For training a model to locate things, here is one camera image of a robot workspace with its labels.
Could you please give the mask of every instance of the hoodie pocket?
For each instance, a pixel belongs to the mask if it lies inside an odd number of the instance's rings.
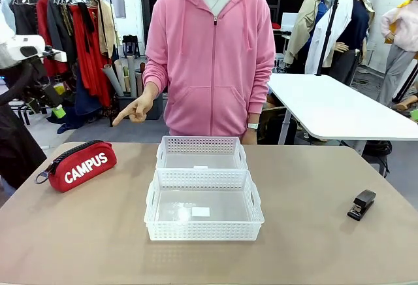
[[[235,87],[214,88],[214,136],[243,135],[247,118],[246,102]]]
[[[170,130],[183,136],[209,136],[210,87],[188,87],[172,97],[170,94],[164,113]]]

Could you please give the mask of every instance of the pink hoodie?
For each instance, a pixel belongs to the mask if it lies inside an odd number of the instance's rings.
[[[407,52],[418,52],[418,0],[402,8],[394,8],[383,15],[381,33],[391,32],[389,26],[396,21],[394,43]]]
[[[171,135],[241,136],[266,101],[275,52],[266,0],[231,0],[217,18],[203,0],[157,0],[143,79],[169,86]]]

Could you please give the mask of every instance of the watch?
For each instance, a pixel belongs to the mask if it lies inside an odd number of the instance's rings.
[[[247,127],[251,128],[251,129],[254,129],[254,130],[257,130],[259,128],[259,124],[250,124],[249,123]]]

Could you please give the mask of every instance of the white plastic basket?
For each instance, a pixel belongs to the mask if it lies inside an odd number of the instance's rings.
[[[248,169],[237,137],[164,136],[157,151],[158,169]]]
[[[158,169],[144,221],[152,241],[254,241],[264,216],[249,171]]]

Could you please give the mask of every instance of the black stapler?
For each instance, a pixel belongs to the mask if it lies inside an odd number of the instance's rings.
[[[374,203],[374,198],[376,197],[376,193],[365,190],[360,193],[357,198],[354,199],[354,206],[353,208],[347,213],[350,218],[353,218],[356,221],[362,219],[362,217],[366,214],[368,209]]]

